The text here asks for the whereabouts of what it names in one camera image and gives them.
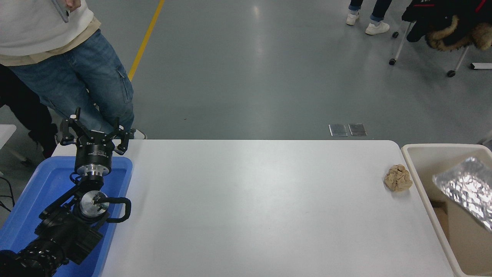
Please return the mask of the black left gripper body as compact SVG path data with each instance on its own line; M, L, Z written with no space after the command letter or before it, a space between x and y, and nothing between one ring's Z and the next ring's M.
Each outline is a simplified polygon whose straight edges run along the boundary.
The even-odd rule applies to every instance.
M115 148L112 140L105 140L106 134L90 131L90 134L79 135L76 140L75 169L84 170L86 166L100 165L107 170L112 168L112 152Z

